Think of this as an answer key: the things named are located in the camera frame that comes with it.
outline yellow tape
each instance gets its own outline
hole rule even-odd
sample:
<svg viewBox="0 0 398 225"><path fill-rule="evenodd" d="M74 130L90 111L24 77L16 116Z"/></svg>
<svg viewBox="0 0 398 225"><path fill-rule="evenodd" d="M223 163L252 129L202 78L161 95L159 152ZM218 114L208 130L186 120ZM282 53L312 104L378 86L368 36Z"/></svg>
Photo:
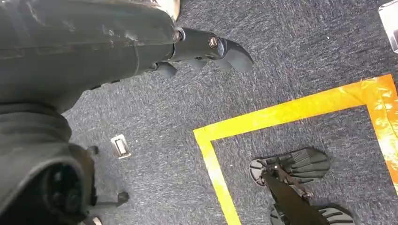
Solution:
<svg viewBox="0 0 398 225"><path fill-rule="evenodd" d="M229 225L240 225L211 141L347 108L366 105L398 194L398 97L391 75L384 75L194 130L207 171Z"/></svg>

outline yellow tape line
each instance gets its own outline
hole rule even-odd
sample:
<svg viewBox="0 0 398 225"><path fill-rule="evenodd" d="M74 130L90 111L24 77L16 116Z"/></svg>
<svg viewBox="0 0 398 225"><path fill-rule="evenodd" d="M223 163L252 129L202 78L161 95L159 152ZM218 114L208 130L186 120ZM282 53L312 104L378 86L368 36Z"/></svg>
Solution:
<svg viewBox="0 0 398 225"><path fill-rule="evenodd" d="M392 76L384 75L195 129L196 141L227 223L241 224L211 141L360 105L368 108L398 194L398 97Z"/></svg>

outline metal bolt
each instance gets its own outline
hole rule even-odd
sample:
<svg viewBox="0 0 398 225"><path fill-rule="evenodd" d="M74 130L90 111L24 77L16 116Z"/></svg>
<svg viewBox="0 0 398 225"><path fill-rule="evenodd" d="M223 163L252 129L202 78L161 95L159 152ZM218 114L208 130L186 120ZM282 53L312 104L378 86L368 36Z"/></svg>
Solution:
<svg viewBox="0 0 398 225"><path fill-rule="evenodd" d="M180 41L181 38L182 38L181 33L180 33L179 31L175 30L175 31L173 32L173 40L175 40L175 41Z"/></svg>
<svg viewBox="0 0 398 225"><path fill-rule="evenodd" d="M217 37L210 37L209 38L209 45L211 48L216 48L218 45L218 38Z"/></svg>

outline gray carpet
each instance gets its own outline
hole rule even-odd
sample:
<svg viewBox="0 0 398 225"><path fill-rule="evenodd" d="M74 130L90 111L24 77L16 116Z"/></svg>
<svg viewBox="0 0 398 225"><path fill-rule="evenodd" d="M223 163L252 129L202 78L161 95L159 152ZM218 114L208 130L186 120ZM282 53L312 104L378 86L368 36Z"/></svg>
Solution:
<svg viewBox="0 0 398 225"><path fill-rule="evenodd" d="M97 211L105 225L225 224L193 132L220 120L361 79L394 72L377 12L386 1L183 0L179 25L241 43L253 71L200 71L177 63L176 77L145 74L86 92L64 115L72 141L98 145L100 199L126 190L128 204ZM130 158L110 138L124 134ZM273 200L248 176L254 157L315 146L332 159L310 185L315 202L341 204L357 224L398 224L398 198L367 110L357 107L214 142L242 224L270 224Z"/></svg>

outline metal object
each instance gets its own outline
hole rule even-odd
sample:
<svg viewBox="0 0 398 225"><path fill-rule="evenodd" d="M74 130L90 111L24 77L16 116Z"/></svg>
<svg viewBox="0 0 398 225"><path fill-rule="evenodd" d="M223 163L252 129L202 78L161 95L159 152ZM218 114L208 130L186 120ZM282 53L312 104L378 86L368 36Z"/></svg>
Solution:
<svg viewBox="0 0 398 225"><path fill-rule="evenodd" d="M207 60L213 60L224 69L235 68L247 72L253 67L249 53L238 43L216 37L214 33L179 28L182 39L174 44L174 52L168 61L198 61L196 66L204 66Z"/></svg>
<svg viewBox="0 0 398 225"><path fill-rule="evenodd" d="M315 206L315 208L328 220L329 224L355 225L351 213L339 205L329 204L321 207ZM291 223L281 209L275 205L274 209L271 211L271 224L290 225Z"/></svg>
<svg viewBox="0 0 398 225"><path fill-rule="evenodd" d="M250 175L258 185L265 186L261 174L269 167L278 171L289 185L295 185L294 182L300 185L322 178L329 170L330 162L325 153L308 147L275 157L255 159L249 167Z"/></svg>
<svg viewBox="0 0 398 225"><path fill-rule="evenodd" d="M116 137L113 137L111 139L111 142L112 142L113 146L115 147L115 150L116 150L116 153L117 153L119 159L131 156L131 153L129 153L129 147L127 145L126 139L124 138L124 135L118 135Z"/></svg>
<svg viewBox="0 0 398 225"><path fill-rule="evenodd" d="M323 177L329 168L326 154L314 148L253 160L249 166L252 179L256 184L268 187L275 200L270 215L271 224L353 225L347 210L337 206L314 207L309 202L314 194L307 191L302 183Z"/></svg>
<svg viewBox="0 0 398 225"><path fill-rule="evenodd" d="M218 45L218 39L217 39L216 37L211 37L211 38L209 39L209 45L210 45L210 47L212 47L212 48L216 48L217 45Z"/></svg>
<svg viewBox="0 0 398 225"><path fill-rule="evenodd" d="M398 0L381 5L379 15L391 48L395 53L398 53Z"/></svg>
<svg viewBox="0 0 398 225"><path fill-rule="evenodd" d="M175 41L180 41L181 38L182 38L181 33L180 33L178 30L175 30L174 33L173 33L173 39L174 39Z"/></svg>

